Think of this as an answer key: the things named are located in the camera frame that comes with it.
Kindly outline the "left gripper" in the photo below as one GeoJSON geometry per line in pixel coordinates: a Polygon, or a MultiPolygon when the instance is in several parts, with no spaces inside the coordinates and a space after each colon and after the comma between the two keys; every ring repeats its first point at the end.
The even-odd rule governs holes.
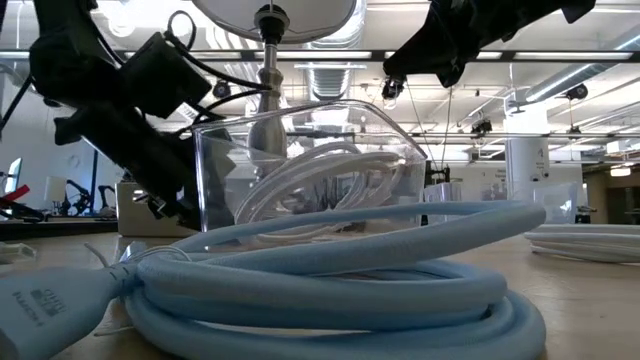
{"type": "MultiPolygon", "coordinates": [[[[176,218],[179,226],[200,228],[192,141],[157,131],[133,108],[112,105],[90,105],[55,118],[54,124],[57,145],[84,140],[130,173],[150,192],[147,207],[156,219],[176,218]]],[[[225,198],[226,177],[234,168],[223,152],[200,156],[204,230],[234,224],[225,198]]]]}

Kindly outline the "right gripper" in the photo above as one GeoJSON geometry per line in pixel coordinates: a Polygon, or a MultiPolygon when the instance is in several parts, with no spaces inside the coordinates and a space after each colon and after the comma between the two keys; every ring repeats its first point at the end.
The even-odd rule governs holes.
{"type": "Polygon", "coordinates": [[[444,88],[456,85],[465,66],[478,51],[459,54],[459,48],[481,48],[501,39],[499,15],[505,0],[432,0],[430,18],[383,63],[386,75],[436,74],[444,88]]]}

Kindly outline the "frosted plastic bin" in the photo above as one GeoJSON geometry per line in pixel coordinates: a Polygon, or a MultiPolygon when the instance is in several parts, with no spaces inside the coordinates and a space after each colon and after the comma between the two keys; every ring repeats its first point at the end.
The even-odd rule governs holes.
{"type": "Polygon", "coordinates": [[[146,192],[137,184],[116,184],[116,213],[118,232],[126,237],[184,238],[195,231],[182,227],[176,218],[157,219],[148,208],[146,192]]]}

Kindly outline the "clear rigid plastic bin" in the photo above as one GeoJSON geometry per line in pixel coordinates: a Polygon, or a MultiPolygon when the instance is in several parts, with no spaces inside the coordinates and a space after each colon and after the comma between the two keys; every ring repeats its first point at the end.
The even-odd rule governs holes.
{"type": "Polygon", "coordinates": [[[201,154],[223,152],[235,164],[225,181],[233,225],[422,200],[426,153],[367,102],[309,103],[200,124],[193,138],[200,205],[201,154]],[[247,155],[248,133],[255,122],[275,116],[285,128],[287,157],[259,177],[247,155]]]}

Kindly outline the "white round column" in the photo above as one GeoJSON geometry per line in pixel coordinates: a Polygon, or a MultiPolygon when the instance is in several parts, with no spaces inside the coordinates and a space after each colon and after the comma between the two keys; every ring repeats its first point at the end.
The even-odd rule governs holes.
{"type": "Polygon", "coordinates": [[[529,200],[533,189],[549,177],[547,109],[543,103],[518,101],[513,95],[505,101],[504,111],[509,197],[529,200]]]}

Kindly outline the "linear ceiling light fixture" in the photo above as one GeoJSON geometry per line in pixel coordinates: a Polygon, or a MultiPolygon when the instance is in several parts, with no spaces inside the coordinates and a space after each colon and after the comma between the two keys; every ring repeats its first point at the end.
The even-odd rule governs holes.
{"type": "MultiPolygon", "coordinates": [[[[261,50],[196,50],[192,55],[204,62],[256,62],[264,59],[261,50]]],[[[278,57],[286,62],[383,62],[394,55],[384,50],[285,50],[278,57]]],[[[640,63],[640,51],[481,51],[471,62],[486,63],[640,63]]]]}

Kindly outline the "white background lampshade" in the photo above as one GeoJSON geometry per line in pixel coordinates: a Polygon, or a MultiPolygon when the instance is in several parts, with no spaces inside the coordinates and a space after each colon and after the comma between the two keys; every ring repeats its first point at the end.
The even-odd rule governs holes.
{"type": "Polygon", "coordinates": [[[44,200],[48,202],[63,202],[66,198],[67,179],[58,176],[46,178],[44,200]]]}

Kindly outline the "white shade table lamp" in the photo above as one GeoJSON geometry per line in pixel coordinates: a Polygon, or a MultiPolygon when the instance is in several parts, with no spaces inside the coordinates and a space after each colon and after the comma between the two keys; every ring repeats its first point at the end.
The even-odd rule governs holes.
{"type": "MultiPolygon", "coordinates": [[[[191,0],[218,28],[262,45],[258,113],[280,108],[283,75],[277,68],[278,46],[300,45],[332,35],[353,15],[357,0],[191,0]]],[[[248,157],[264,177],[287,157],[285,128],[280,116],[255,122],[247,138],[248,157]]]]}

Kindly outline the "translucent thin plastic bin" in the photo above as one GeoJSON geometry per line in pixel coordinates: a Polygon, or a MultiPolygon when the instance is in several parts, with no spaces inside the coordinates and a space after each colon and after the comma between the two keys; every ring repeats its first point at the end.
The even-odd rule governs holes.
{"type": "Polygon", "coordinates": [[[426,187],[427,203],[517,200],[542,205],[546,224],[574,223],[579,205],[578,185],[569,183],[442,183],[426,187]]]}

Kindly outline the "dark background frame stand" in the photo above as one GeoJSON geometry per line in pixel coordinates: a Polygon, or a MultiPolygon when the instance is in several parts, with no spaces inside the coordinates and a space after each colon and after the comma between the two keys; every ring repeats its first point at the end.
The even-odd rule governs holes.
{"type": "Polygon", "coordinates": [[[94,149],[92,157],[92,174],[91,174],[91,188],[90,188],[90,205],[89,212],[93,214],[95,212],[95,199],[98,180],[98,165],[99,165],[99,152],[94,149]]]}

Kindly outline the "silver ribbed air duct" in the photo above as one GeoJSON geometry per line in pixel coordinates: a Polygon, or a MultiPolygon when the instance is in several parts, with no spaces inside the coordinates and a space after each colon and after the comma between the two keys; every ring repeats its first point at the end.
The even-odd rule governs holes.
{"type": "Polygon", "coordinates": [[[348,93],[352,75],[350,63],[308,63],[306,73],[313,100],[338,100],[348,93]]]}

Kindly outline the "large round ceiling duct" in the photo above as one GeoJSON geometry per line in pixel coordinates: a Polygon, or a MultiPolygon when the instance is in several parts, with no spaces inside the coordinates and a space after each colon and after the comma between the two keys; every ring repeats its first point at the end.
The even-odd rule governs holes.
{"type": "MultiPolygon", "coordinates": [[[[640,24],[605,43],[601,50],[640,51],[640,24]]],[[[609,69],[614,63],[574,64],[531,87],[525,94],[527,102],[540,102],[556,96],[609,69]]]]}

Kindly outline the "black metal table frame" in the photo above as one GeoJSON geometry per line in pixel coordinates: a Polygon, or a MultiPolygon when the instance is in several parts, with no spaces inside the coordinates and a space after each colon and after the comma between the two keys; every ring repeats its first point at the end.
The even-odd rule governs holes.
{"type": "MultiPolygon", "coordinates": [[[[360,223],[371,219],[386,218],[389,214],[383,209],[365,209],[363,211],[331,211],[309,213],[278,219],[259,221],[249,224],[237,224],[222,227],[194,235],[196,240],[212,236],[223,242],[248,238],[254,235],[270,234],[285,230],[303,230],[307,227],[332,227],[350,223],[360,223]]],[[[508,238],[543,225],[544,211],[541,208],[514,207],[485,210],[478,213],[465,212],[462,217],[436,225],[428,225],[428,230],[452,234],[488,235],[496,239],[508,238]]],[[[640,226],[636,225],[593,225],[593,224],[551,224],[543,226],[553,232],[570,233],[614,233],[640,235],[640,226]]],[[[105,222],[39,223],[39,224],[0,224],[0,241],[29,240],[35,238],[76,236],[94,233],[108,233],[113,227],[105,222]]]]}

